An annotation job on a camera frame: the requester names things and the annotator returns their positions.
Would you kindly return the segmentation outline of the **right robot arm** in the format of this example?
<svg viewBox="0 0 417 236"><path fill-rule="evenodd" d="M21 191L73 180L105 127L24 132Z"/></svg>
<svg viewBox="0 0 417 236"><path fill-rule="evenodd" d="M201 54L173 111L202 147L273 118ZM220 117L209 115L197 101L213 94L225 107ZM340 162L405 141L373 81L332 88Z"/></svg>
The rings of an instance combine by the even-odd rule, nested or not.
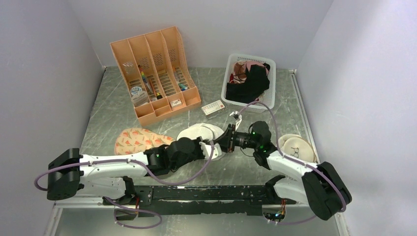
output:
<svg viewBox="0 0 417 236"><path fill-rule="evenodd" d="M259 166L281 173L267 183L265 196L272 204L282 199L294 200L308 205L316 217L328 220L345 211L352 201L351 193L332 164L316 164L286 155L271 142L271 132L264 121L251 124L246 133L238 132L234 124L229 124L214 143L224 153L233 152L235 147L253 149Z"/></svg>

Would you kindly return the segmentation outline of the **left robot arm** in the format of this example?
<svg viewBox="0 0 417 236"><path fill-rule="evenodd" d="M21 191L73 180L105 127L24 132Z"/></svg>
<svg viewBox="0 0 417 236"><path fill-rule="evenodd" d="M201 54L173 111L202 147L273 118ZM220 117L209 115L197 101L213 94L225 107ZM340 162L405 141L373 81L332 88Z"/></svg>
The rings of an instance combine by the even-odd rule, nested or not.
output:
<svg viewBox="0 0 417 236"><path fill-rule="evenodd" d="M134 177L151 177L159 183L173 185L160 177L195 160L210 162L217 154L213 142L201 138L181 138L138 153L97 156L80 154L70 148L48 165L47 199L60 201L76 195L93 195L134 202Z"/></svg>

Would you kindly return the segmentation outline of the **white mesh laundry bag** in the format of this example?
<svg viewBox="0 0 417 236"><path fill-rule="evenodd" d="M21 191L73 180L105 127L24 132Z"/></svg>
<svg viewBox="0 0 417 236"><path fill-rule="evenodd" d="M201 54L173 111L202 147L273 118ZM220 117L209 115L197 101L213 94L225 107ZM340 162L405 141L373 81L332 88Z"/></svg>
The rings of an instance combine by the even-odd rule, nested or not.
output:
<svg viewBox="0 0 417 236"><path fill-rule="evenodd" d="M224 133L219 126L209 124L209 123L197 123L190 126L189 128L181 131L177 135L177 140L180 138L189 138L191 140L201 137L203 140L214 141L219 138ZM211 153L210 144L198 145L200 150L203 153L203 157L208 160ZM212 161L220 160L225 154L222 152L219 144L214 145L214 151L212 156Z"/></svg>

